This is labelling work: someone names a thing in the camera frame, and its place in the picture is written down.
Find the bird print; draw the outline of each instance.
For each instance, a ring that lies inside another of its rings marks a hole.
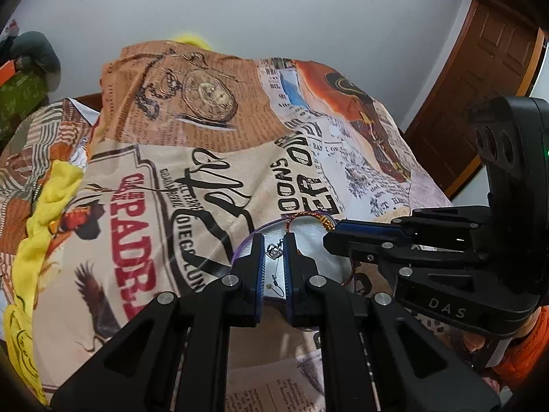
[[[97,280],[95,280],[92,268],[93,266],[90,267],[88,263],[80,264],[75,271],[75,275],[78,291],[82,294],[82,298],[88,305],[88,309],[92,315],[94,336],[91,351],[94,352],[95,341],[99,341],[101,345],[105,345],[120,330],[120,324],[114,317],[113,310],[105,296],[105,291]]]

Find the wooden door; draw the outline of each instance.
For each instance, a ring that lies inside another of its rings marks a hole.
[[[516,95],[541,51],[533,57],[538,29],[528,20],[489,0],[474,0],[473,5],[468,29],[462,30],[454,57],[448,59],[453,61],[447,62],[405,133],[419,163],[449,197],[480,166],[467,107],[497,95]]]

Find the yellow fabric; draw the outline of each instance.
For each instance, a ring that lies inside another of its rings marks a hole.
[[[28,238],[21,241],[12,266],[15,304],[4,312],[4,334],[8,356],[19,376],[46,404],[32,353],[32,311],[35,305],[38,275],[51,240],[48,225],[60,217],[75,194],[83,172],[64,161],[54,161],[48,181],[27,220]]]
[[[211,51],[210,45],[208,45],[208,43],[206,43],[196,35],[183,34],[179,35],[174,40],[179,43],[186,43],[187,45],[197,46],[199,48],[205,49],[206,51]]]

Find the orange box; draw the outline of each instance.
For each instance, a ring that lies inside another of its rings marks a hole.
[[[13,60],[9,60],[0,66],[0,87],[15,75],[15,65]]]

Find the bed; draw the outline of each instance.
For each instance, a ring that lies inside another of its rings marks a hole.
[[[4,315],[4,338],[38,395],[49,397],[155,294],[185,296],[228,274],[240,243],[264,224],[305,210],[390,222],[451,205],[385,107],[325,65],[147,42],[106,64],[101,87],[95,125],[65,99],[24,120],[0,158],[8,307],[17,304],[17,245],[52,162],[83,169],[48,225],[28,323]],[[301,240],[321,233],[307,227]],[[327,275],[347,277],[346,264]],[[354,289],[364,296],[389,289],[374,265],[357,273]],[[229,364],[267,364],[317,347],[315,331],[291,329],[267,308],[253,334],[231,335]]]

